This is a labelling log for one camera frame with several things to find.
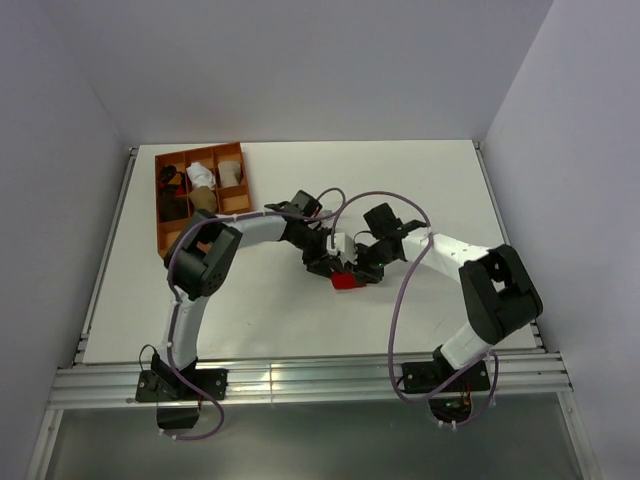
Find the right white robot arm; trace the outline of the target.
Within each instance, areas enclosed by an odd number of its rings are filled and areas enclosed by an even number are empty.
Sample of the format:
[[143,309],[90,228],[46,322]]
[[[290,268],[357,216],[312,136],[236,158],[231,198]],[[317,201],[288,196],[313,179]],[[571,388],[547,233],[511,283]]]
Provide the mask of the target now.
[[467,367],[543,313],[541,297],[512,246],[488,248],[435,234],[424,220],[400,220],[387,203],[365,213],[364,220],[376,242],[356,248],[358,273],[372,273],[379,280],[386,265],[396,260],[410,264],[391,317],[387,345],[391,378],[395,377],[395,340],[402,303],[420,265],[459,284],[467,315],[457,332],[433,353],[433,378],[443,389],[457,388],[467,377]]

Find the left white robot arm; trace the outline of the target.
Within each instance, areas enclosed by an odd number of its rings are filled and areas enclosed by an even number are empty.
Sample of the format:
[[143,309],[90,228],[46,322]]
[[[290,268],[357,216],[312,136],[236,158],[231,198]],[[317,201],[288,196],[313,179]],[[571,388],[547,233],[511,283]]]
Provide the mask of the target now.
[[332,218],[322,204],[300,190],[290,201],[267,204],[261,212],[215,215],[194,213],[164,257],[172,307],[163,346],[154,354],[151,372],[172,399],[183,399],[195,386],[197,339],[204,310],[231,269],[237,251],[267,242],[288,242],[302,252],[306,269],[329,278],[338,260],[327,251]]

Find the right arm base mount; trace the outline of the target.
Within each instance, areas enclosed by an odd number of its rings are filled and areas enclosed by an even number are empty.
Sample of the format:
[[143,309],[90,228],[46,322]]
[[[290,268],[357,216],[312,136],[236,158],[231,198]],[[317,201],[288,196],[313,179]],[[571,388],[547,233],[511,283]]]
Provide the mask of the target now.
[[396,387],[404,395],[430,394],[441,384],[447,385],[441,393],[455,393],[454,397],[430,398],[428,407],[439,428],[444,426],[456,430],[467,425],[478,414],[488,408],[494,400],[498,374],[489,379],[485,360],[472,363],[460,374],[445,359],[437,347],[429,361],[404,362]]

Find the red patterned sock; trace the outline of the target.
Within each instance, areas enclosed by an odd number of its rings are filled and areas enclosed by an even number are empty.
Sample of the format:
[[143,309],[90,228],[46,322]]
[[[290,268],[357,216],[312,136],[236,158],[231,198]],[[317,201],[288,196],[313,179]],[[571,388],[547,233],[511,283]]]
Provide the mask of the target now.
[[330,280],[335,290],[352,290],[366,286],[365,282],[358,280],[353,273],[349,272],[333,272]]

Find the tan ribbed sock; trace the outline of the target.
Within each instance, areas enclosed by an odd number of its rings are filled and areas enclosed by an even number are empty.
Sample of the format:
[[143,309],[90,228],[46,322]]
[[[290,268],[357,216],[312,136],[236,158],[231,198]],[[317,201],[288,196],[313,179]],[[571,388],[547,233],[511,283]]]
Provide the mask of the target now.
[[211,213],[217,212],[217,198],[214,191],[209,187],[202,186],[193,189],[189,193],[189,199],[193,204],[194,210],[206,210]]

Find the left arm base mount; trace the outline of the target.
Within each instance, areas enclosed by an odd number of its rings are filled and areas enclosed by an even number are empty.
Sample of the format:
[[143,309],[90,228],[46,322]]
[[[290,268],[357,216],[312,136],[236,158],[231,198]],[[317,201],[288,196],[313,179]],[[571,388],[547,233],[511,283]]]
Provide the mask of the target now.
[[199,369],[194,360],[180,371],[187,380],[184,383],[161,360],[155,347],[147,344],[141,351],[148,347],[153,351],[151,363],[144,367],[139,361],[141,371],[134,400],[139,404],[155,403],[156,422],[161,432],[180,436],[197,424],[205,400],[218,402],[225,398],[228,370]]

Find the dark brown striped sock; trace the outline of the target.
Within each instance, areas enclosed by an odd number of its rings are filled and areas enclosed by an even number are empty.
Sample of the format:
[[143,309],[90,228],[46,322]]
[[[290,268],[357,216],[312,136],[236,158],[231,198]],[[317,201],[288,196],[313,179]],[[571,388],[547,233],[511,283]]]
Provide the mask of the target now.
[[161,195],[157,200],[157,214],[160,223],[186,219],[189,214],[189,200],[186,195]]

